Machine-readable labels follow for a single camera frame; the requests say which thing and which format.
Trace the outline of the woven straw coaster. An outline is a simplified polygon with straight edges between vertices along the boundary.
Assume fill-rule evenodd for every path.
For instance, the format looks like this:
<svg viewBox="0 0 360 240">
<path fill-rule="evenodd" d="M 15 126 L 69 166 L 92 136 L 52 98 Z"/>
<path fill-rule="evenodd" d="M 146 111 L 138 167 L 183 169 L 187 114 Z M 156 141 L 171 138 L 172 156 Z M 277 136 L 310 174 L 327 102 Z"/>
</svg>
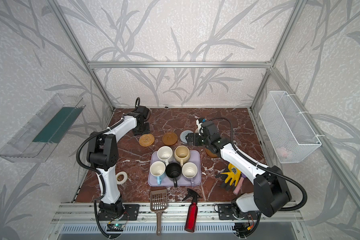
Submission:
<svg viewBox="0 0 360 240">
<path fill-rule="evenodd" d="M 155 137 L 152 134 L 144 134 L 139 138 L 139 144 L 142 147 L 149 147 L 155 142 Z"/>
</svg>

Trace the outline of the white speckled mug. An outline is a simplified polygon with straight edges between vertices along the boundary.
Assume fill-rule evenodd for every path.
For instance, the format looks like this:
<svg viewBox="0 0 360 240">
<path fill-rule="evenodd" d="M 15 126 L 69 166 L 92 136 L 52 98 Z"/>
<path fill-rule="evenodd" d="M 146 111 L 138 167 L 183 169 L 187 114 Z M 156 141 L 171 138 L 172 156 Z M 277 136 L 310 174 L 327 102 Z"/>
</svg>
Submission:
<svg viewBox="0 0 360 240">
<path fill-rule="evenodd" d="M 157 155 L 159 160 L 165 163 L 166 166 L 174 161 L 174 152 L 168 146 L 159 148 Z"/>
</svg>

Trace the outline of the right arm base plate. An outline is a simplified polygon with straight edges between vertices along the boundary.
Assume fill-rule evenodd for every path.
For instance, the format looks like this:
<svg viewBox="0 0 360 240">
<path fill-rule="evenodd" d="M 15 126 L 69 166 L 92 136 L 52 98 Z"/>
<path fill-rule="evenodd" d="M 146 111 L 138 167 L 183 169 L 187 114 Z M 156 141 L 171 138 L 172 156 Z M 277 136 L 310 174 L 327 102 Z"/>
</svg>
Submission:
<svg viewBox="0 0 360 240">
<path fill-rule="evenodd" d="M 219 215 L 219 220 L 257 220 L 259 213 L 256 211 L 242 212 L 238 207 L 234 207 L 232 204 L 216 204 L 215 211 Z"/>
</svg>

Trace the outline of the dark wooden coaster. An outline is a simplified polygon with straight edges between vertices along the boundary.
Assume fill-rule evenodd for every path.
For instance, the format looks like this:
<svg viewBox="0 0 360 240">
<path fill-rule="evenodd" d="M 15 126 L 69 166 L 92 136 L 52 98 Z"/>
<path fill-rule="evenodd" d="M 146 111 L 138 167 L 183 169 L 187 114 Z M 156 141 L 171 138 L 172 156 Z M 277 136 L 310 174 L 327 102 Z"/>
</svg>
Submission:
<svg viewBox="0 0 360 240">
<path fill-rule="evenodd" d="M 212 153 L 209 149 L 205 149 L 205 152 L 210 158 L 218 158 L 218 155 Z"/>
</svg>

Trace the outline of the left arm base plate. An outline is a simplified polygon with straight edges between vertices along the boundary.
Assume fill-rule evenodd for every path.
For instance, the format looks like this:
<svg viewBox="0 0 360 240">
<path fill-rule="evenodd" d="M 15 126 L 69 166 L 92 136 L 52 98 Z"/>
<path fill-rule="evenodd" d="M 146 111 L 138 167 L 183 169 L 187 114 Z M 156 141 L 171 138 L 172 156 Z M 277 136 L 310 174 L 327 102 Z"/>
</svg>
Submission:
<svg viewBox="0 0 360 240">
<path fill-rule="evenodd" d="M 139 214 L 139 204 L 111 205 L 100 202 L 99 221 L 136 221 Z"/>
</svg>

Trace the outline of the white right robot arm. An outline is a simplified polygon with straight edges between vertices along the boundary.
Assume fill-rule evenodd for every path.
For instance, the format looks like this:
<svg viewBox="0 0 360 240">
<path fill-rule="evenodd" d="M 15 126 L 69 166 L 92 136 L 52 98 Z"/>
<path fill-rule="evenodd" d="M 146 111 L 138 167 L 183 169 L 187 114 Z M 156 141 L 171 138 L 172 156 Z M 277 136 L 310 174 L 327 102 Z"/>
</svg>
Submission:
<svg viewBox="0 0 360 240">
<path fill-rule="evenodd" d="M 213 120 L 215 118 L 209 121 L 203 118 L 197 119 L 198 132 L 187 134 L 187 143 L 206 147 L 219 158 L 232 164 L 238 172 L 249 179 L 254 187 L 253 192 L 243 194 L 232 202 L 240 213 L 258 211 L 267 217 L 272 217 L 278 211 L 290 212 L 305 206 L 308 194 L 301 184 L 285 176 L 277 166 L 264 165 L 240 150 L 233 140 L 232 125 L 230 125 L 230 138 L 221 137 Z M 302 200 L 292 207 L 285 206 L 292 200 L 288 182 L 295 185 L 302 193 Z"/>
</svg>

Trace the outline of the beige ceramic mug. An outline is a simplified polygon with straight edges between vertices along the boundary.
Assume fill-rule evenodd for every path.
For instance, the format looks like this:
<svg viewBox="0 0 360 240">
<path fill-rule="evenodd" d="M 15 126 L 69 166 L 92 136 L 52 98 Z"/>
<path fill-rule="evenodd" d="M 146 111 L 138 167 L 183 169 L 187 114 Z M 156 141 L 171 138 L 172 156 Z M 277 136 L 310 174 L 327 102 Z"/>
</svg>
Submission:
<svg viewBox="0 0 360 240">
<path fill-rule="evenodd" d="M 183 166 L 191 157 L 190 149 L 186 146 L 178 146 L 174 152 L 175 160 Z"/>
</svg>

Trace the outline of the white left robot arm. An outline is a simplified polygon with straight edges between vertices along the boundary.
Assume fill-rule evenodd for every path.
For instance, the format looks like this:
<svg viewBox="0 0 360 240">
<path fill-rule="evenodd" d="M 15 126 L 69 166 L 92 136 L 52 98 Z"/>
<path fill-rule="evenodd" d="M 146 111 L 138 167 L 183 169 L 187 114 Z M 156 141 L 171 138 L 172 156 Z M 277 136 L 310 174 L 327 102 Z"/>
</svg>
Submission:
<svg viewBox="0 0 360 240">
<path fill-rule="evenodd" d="M 101 187 L 99 208 L 102 211 L 121 215 L 124 212 L 121 193 L 115 174 L 119 159 L 118 141 L 128 132 L 143 135 L 150 132 L 151 111 L 145 106 L 136 105 L 135 109 L 124 114 L 112 126 L 100 132 L 93 132 L 84 140 L 76 152 L 76 161 L 84 169 L 96 173 Z"/>
</svg>

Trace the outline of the brown wooden coaster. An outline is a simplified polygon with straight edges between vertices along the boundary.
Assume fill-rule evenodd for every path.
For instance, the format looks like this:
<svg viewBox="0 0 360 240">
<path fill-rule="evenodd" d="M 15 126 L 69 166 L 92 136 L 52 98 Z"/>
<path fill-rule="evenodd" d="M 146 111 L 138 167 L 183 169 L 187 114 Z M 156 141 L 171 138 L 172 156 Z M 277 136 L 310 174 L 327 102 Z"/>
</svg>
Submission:
<svg viewBox="0 0 360 240">
<path fill-rule="evenodd" d="M 173 146 L 178 141 L 178 135 L 174 132 L 165 133 L 162 137 L 165 146 Z"/>
</svg>

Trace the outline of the blue grey woven coaster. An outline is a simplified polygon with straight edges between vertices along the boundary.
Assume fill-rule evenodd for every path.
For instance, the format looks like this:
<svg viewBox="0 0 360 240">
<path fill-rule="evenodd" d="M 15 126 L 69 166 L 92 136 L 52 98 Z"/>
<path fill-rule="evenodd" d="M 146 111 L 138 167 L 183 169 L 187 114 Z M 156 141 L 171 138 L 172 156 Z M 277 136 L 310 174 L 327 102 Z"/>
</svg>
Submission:
<svg viewBox="0 0 360 240">
<path fill-rule="evenodd" d="M 187 135 L 190 134 L 190 133 L 192 133 L 192 131 L 190 131 L 190 130 L 185 130 L 185 131 L 181 132 L 180 139 L 181 139 L 182 143 L 184 143 L 184 144 L 188 143 Z"/>
</svg>

